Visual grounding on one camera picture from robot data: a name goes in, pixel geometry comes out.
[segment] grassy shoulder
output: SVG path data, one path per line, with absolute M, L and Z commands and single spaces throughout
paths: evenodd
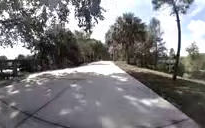
M 170 74 L 139 68 L 124 62 L 115 64 L 205 128 L 205 82 L 184 78 L 173 81 Z

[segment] asphalt road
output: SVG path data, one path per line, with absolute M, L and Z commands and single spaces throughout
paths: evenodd
M 112 62 L 30 75 L 0 88 L 0 128 L 197 128 Z

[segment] sky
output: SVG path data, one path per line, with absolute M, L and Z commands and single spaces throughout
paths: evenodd
M 164 32 L 163 39 L 166 47 L 177 48 L 177 23 L 174 16 L 170 16 L 168 8 L 161 11 L 154 11 L 151 0 L 102 0 L 102 7 L 105 8 L 105 20 L 100 21 L 93 29 L 92 38 L 104 42 L 105 33 L 109 27 L 115 22 L 118 16 L 123 13 L 132 12 L 141 18 L 146 24 L 152 17 L 156 17 L 161 22 Z M 182 29 L 182 49 L 181 55 L 187 55 L 185 48 L 192 42 L 196 42 L 200 52 L 205 52 L 205 0 L 195 0 L 188 14 L 181 15 Z M 79 30 L 77 21 L 73 15 L 69 17 L 70 22 L 67 27 L 71 30 Z M 18 54 L 30 54 L 28 50 L 21 46 L 13 48 L 2 48 L 0 46 L 0 55 L 6 55 L 9 59 L 14 59 Z

